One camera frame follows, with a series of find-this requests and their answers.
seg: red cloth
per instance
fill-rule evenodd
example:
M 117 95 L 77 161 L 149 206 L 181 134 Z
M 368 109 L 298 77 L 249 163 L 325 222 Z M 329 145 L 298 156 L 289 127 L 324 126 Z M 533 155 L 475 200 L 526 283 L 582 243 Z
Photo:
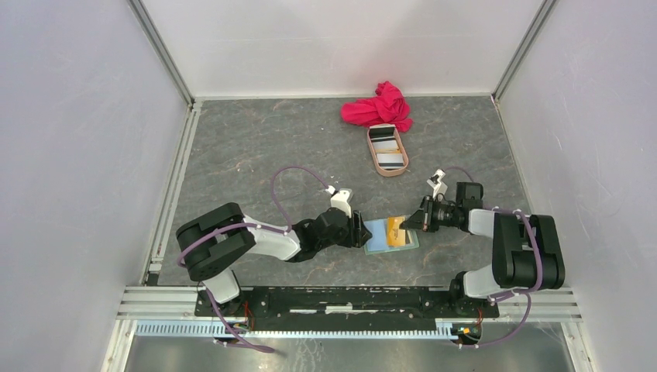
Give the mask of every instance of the red cloth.
M 407 118 L 411 108 L 401 91 L 386 81 L 379 83 L 376 93 L 376 97 L 345 103 L 340 110 L 342 120 L 357 126 L 389 123 L 394 124 L 400 132 L 408 131 L 413 125 L 413 119 Z

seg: white wall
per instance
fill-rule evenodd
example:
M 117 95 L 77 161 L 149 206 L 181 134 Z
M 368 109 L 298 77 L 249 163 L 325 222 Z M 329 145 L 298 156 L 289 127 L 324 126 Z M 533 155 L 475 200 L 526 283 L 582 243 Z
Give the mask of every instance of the white wall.
M 541 0 L 145 0 L 197 96 L 491 93 Z
M 0 369 L 98 370 L 185 104 L 125 1 L 0 5 Z
M 657 3 L 559 2 L 501 100 L 603 371 L 654 370 Z

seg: gray tabletop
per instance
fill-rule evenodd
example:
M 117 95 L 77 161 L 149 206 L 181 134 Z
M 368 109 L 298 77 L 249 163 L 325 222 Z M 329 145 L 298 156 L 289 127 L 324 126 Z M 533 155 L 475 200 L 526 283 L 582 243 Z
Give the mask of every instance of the gray tabletop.
M 315 170 L 328 183 L 351 188 L 351 205 L 364 219 L 414 212 L 430 193 L 426 179 L 438 167 L 465 167 L 484 186 L 488 205 L 528 210 L 504 129 L 488 97 L 409 98 L 414 125 L 401 134 L 410 158 L 398 177 L 381 177 L 373 167 L 366 130 L 342 122 L 347 98 L 204 102 L 184 176 L 159 285 L 190 284 L 175 265 L 174 237 L 182 224 L 226 202 L 262 222 L 284 225 L 270 197 L 270 178 L 296 164 Z M 445 178 L 448 199 L 456 170 Z M 329 196 L 301 170 L 284 172 L 276 183 L 283 206 L 296 222 L 329 207 Z M 313 260 L 285 263 L 246 254 L 232 265 L 241 285 L 447 285 L 460 271 L 490 263 L 491 241 L 458 229 L 419 232 L 420 247 L 366 255 L 363 249 L 329 247 Z

